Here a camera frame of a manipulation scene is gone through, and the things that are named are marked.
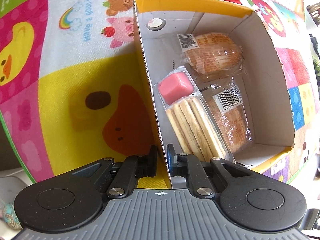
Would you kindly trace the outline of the biscuit sticks with pink dip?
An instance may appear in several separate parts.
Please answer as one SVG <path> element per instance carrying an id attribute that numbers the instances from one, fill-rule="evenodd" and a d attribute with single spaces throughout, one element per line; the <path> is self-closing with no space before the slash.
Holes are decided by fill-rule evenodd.
<path id="1" fill-rule="evenodd" d="M 200 90 L 184 66 L 155 84 L 183 153 L 200 161 L 213 157 L 235 162 Z"/>

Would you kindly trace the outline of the brown cake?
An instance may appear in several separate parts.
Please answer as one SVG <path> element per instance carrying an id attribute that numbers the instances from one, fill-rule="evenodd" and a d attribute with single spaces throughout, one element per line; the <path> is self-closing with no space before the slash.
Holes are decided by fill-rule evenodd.
<path id="1" fill-rule="evenodd" d="M 232 154 L 252 144 L 244 101 L 239 86 L 232 77 L 211 81 L 202 95 Z"/>

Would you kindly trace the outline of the yellow cardboard box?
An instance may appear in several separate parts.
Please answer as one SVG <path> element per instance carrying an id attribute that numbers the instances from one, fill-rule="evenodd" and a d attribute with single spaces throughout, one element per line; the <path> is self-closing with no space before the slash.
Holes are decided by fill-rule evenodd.
<path id="1" fill-rule="evenodd" d="M 135 0 L 135 43 L 142 59 L 142 75 L 152 129 L 161 148 L 178 145 L 157 85 L 166 75 L 185 66 L 199 90 L 208 94 L 213 83 L 233 80 L 238 86 L 253 144 L 235 154 L 237 162 L 274 179 L 289 180 L 289 152 L 294 145 L 290 93 L 276 42 L 260 16 L 243 5 L 217 0 Z M 203 75 L 182 58 L 178 36 L 223 33 L 238 48 L 242 64 L 235 70 Z"/>

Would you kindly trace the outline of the round bread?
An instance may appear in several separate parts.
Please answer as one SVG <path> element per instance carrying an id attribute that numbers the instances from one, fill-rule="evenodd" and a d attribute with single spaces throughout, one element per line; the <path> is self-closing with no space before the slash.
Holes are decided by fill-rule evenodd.
<path id="1" fill-rule="evenodd" d="M 242 64 L 241 47 L 226 34 L 178 34 L 177 38 L 182 62 L 188 63 L 198 74 L 214 74 Z"/>

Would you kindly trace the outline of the colourful cartoon patchwork blanket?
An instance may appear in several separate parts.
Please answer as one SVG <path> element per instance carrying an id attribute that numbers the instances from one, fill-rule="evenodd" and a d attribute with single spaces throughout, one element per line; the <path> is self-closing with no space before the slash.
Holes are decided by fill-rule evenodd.
<path id="1" fill-rule="evenodd" d="M 156 140 L 147 108 L 134 1 L 1 0 L 1 123 L 32 181 L 156 145 L 156 180 L 143 184 L 171 184 L 167 145 Z M 289 182 L 319 152 L 303 0 L 217 1 L 254 10 L 276 42 L 295 129 Z"/>

